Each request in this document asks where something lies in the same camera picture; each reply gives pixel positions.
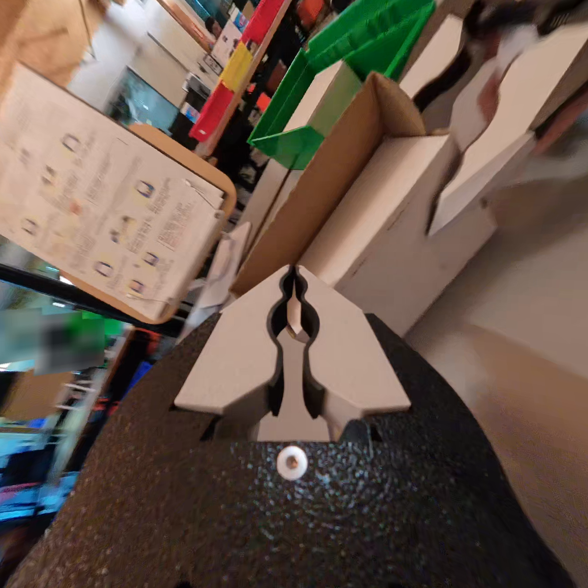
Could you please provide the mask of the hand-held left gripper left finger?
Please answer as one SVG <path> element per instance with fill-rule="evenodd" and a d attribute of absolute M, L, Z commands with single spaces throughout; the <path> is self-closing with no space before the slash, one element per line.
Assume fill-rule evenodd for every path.
<path fill-rule="evenodd" d="M 174 400 L 179 409 L 222 417 L 279 414 L 283 349 L 295 270 L 280 268 L 222 311 Z"/>

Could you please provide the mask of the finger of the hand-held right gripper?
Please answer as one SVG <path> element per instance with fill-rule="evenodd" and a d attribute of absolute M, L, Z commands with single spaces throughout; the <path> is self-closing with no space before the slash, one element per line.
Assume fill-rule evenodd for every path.
<path fill-rule="evenodd" d="M 434 104 L 451 104 L 473 77 L 474 49 L 465 20 L 450 14 L 406 67 L 399 85 L 424 113 Z"/>
<path fill-rule="evenodd" d="M 535 128 L 587 80 L 580 57 L 587 27 L 557 31 L 516 59 L 500 85 L 500 101 L 487 129 L 466 151 L 436 198 L 428 235 L 452 223 L 504 180 L 536 145 Z"/>

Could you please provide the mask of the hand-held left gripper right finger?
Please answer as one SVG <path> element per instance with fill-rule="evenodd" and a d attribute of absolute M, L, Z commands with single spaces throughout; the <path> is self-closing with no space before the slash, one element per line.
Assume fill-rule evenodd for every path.
<path fill-rule="evenodd" d="M 350 421 L 408 410 L 411 401 L 364 312 L 303 266 L 296 267 L 303 352 L 303 398 L 339 440 Z"/>

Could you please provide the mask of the white cardboard mailer box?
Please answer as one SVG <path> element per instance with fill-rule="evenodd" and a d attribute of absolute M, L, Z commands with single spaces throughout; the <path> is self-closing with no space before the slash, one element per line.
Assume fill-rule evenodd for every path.
<path fill-rule="evenodd" d="M 457 158 L 452 137 L 426 135 L 406 93 L 372 72 L 306 168 L 290 172 L 232 293 L 302 265 L 407 334 L 496 229 L 476 205 L 428 235 Z"/>
<path fill-rule="evenodd" d="M 361 87 L 362 81 L 343 60 L 322 70 L 314 77 L 284 132 L 309 126 L 327 137 Z"/>

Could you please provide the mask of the green plastic bin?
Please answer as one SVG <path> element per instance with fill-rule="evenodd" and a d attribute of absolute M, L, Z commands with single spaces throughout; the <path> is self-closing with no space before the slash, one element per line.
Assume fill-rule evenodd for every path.
<path fill-rule="evenodd" d="M 301 49 L 290 65 L 249 144 L 288 169 L 303 170 L 328 132 L 309 123 L 286 130 L 315 77 L 344 61 L 361 82 L 372 72 L 397 81 L 435 1 L 355 1 Z"/>

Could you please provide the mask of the red storage bin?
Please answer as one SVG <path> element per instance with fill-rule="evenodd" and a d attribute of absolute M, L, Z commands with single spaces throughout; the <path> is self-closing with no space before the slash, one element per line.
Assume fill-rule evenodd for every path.
<path fill-rule="evenodd" d="M 221 137 L 228 126 L 228 121 L 223 124 L 225 113 L 229 111 L 232 100 L 238 96 L 223 82 L 218 82 L 215 89 L 206 100 L 204 106 L 189 132 L 189 137 L 197 143 L 204 143 L 214 136 Z"/>
<path fill-rule="evenodd" d="M 284 1 L 260 1 L 252 18 L 246 25 L 240 41 L 247 45 L 249 42 L 260 46 L 278 15 Z"/>

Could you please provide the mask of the yellow storage bin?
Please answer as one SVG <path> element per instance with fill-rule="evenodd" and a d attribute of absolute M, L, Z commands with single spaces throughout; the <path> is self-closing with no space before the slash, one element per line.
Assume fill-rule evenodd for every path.
<path fill-rule="evenodd" d="M 247 77 L 247 71 L 252 62 L 253 55 L 244 43 L 239 42 L 219 77 L 220 83 L 226 89 L 236 93 L 240 84 Z"/>

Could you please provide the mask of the printed white carton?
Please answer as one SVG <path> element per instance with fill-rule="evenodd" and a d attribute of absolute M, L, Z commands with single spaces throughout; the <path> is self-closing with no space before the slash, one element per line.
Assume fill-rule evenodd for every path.
<path fill-rule="evenodd" d="M 228 64 L 248 23 L 249 20 L 246 16 L 237 7 L 234 7 L 211 53 L 222 68 Z"/>

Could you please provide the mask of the printed instruction sheet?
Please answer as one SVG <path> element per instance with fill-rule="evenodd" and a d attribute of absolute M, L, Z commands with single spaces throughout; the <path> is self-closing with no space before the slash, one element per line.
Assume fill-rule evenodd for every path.
<path fill-rule="evenodd" d="M 158 319 L 223 190 L 23 63 L 1 99 L 1 236 Z"/>

